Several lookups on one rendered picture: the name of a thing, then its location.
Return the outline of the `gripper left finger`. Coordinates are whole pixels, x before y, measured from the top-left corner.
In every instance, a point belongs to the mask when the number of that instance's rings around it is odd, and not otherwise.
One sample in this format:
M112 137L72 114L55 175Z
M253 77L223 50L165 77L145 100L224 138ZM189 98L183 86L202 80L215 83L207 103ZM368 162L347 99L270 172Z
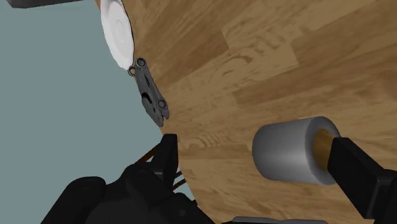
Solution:
M116 181L88 176L70 182L40 224L214 224L174 192L177 169L178 137L165 134L151 161L129 165Z

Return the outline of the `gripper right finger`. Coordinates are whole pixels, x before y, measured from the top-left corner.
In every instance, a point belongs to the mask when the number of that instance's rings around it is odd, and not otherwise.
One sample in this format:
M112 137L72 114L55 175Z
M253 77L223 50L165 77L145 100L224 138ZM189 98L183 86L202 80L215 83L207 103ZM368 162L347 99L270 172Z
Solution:
M397 224L397 171L383 168L346 137L333 139L327 170L364 219Z

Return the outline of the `white toilet paper roll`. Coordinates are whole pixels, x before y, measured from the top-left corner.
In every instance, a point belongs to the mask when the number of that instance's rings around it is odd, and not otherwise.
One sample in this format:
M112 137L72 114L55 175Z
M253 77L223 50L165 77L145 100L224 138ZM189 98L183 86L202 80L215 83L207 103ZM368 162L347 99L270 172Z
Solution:
M335 124L315 116L264 125L254 135L252 155L259 173L273 181L332 185L335 180L315 161L312 143L320 130L340 135Z

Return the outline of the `grey folding multi-tool pliers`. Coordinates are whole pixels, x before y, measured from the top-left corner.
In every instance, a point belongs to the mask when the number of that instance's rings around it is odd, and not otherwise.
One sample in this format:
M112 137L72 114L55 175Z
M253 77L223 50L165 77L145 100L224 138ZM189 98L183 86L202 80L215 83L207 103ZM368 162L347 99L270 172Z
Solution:
M128 73L134 77L141 95L141 102L146 113L159 126L164 126L164 119L169 119L168 104L156 86L144 58L137 58Z

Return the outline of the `round wooden table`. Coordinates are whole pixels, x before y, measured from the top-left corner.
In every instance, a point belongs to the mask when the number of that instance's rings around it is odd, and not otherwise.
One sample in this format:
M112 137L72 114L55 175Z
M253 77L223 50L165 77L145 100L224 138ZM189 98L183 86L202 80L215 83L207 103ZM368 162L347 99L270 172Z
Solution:
M216 223L236 216L373 224L336 186L256 170L263 125L325 116L397 170L397 0L122 0L135 56L170 111L179 166Z

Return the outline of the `white round plate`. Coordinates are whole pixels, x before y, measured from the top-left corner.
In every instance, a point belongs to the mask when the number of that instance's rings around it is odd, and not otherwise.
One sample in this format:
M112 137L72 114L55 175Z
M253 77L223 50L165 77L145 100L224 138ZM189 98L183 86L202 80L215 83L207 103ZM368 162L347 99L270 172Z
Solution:
M134 38L122 0L100 0L101 24L109 51L118 64L127 70L134 62Z

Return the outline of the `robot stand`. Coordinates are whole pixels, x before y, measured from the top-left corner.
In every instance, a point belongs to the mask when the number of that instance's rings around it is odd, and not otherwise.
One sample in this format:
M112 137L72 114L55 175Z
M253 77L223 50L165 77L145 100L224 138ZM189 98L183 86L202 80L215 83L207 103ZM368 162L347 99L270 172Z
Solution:
M82 0L6 0L12 8L28 9L55 4L72 3Z

